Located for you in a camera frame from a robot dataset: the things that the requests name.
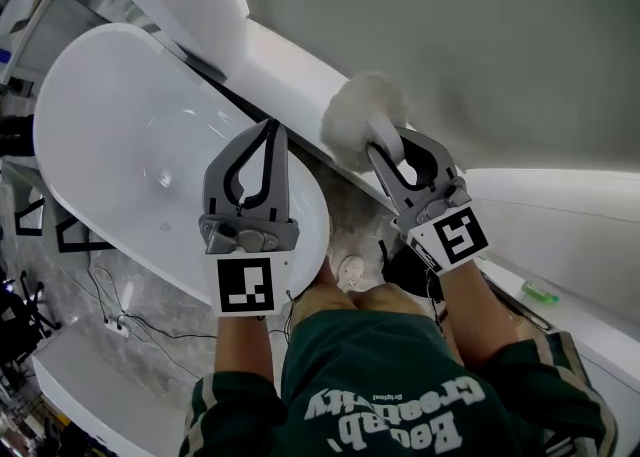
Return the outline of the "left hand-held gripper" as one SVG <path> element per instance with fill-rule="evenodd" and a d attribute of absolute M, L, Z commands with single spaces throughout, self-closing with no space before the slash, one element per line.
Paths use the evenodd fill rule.
<path fill-rule="evenodd" d="M 260 190 L 242 197 L 240 171 L 262 144 Z M 289 220 L 287 146 L 283 125 L 267 119 L 234 137 L 206 169 L 200 263 L 219 318 L 274 315 L 286 301 L 300 235 Z M 242 212 L 255 219 L 235 216 Z"/>

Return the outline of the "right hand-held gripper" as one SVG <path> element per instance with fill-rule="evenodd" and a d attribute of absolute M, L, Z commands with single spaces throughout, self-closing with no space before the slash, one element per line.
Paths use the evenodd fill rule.
<path fill-rule="evenodd" d="M 404 176 L 381 145 L 369 144 L 368 158 L 399 212 L 395 225 L 406 244 L 429 269 L 443 275 L 486 251 L 489 239 L 466 182 L 456 177 L 449 151 L 417 131 L 408 128 L 397 131 L 404 147 L 404 160 L 416 174 L 413 181 Z M 434 192 L 425 195 L 425 189 Z"/>

